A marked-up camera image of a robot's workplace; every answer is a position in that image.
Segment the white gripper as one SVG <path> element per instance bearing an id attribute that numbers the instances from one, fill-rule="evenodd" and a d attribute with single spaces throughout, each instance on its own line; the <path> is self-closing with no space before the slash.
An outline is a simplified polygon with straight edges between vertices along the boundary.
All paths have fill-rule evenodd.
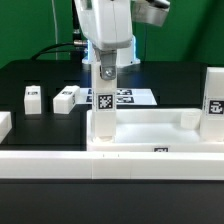
<path id="1" fill-rule="evenodd" d="M 101 78 L 116 78 L 116 50 L 132 40 L 130 0 L 74 0 L 83 35 L 98 49 Z"/>

